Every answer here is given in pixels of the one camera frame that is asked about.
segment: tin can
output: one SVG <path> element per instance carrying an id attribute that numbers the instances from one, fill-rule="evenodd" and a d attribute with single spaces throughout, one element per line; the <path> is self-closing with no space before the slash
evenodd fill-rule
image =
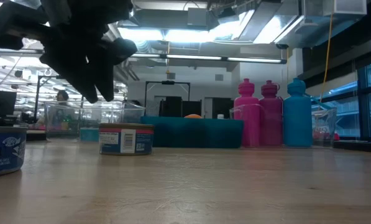
<path id="1" fill-rule="evenodd" d="M 133 156 L 151 154 L 154 128 L 148 124 L 100 124 L 99 152 Z"/>
<path id="2" fill-rule="evenodd" d="M 0 175 L 24 164 L 27 128 L 0 127 Z"/>

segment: blue can label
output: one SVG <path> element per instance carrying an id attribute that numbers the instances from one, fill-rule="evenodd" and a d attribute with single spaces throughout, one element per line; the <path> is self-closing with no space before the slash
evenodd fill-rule
<path id="1" fill-rule="evenodd" d="M 100 153 L 150 154 L 153 131 L 135 129 L 100 129 Z"/>
<path id="2" fill-rule="evenodd" d="M 21 168 L 25 144 L 26 133 L 0 133 L 0 171 Z"/>

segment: plastic bottle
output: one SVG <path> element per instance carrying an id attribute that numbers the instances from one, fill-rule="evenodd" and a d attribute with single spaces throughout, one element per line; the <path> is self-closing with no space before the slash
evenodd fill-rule
<path id="1" fill-rule="evenodd" d="M 261 94 L 264 96 L 260 100 L 261 145 L 280 146 L 283 142 L 283 100 L 277 97 L 279 89 L 280 86 L 271 80 L 261 86 Z"/>
<path id="2" fill-rule="evenodd" d="M 298 78 L 287 87 L 290 97 L 283 102 L 283 142 L 291 147 L 312 146 L 311 99 L 304 96 L 305 83 Z"/>
<path id="3" fill-rule="evenodd" d="M 245 78 L 238 87 L 240 97 L 235 99 L 234 107 L 240 108 L 235 112 L 235 119 L 244 121 L 242 145 L 245 147 L 260 145 L 260 103 L 253 97 L 254 84 Z"/>

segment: pink container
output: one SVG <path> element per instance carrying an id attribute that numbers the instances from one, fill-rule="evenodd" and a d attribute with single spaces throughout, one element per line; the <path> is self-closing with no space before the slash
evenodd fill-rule
<path id="1" fill-rule="evenodd" d="M 254 84 L 248 78 L 239 84 L 240 97 L 235 99 L 234 107 L 242 108 L 234 113 L 235 119 L 244 121 L 242 145 L 245 147 L 260 145 L 260 103 L 253 97 Z"/>
<path id="2" fill-rule="evenodd" d="M 283 100 L 277 97 L 280 86 L 271 80 L 261 87 L 260 143 L 264 146 L 279 146 L 283 143 Z"/>

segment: wooden table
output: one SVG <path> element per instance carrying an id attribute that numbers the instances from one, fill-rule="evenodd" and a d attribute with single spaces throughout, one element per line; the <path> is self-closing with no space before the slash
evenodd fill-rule
<path id="1" fill-rule="evenodd" d="M 0 177 L 0 223 L 371 223 L 371 153 L 30 143 Z"/>

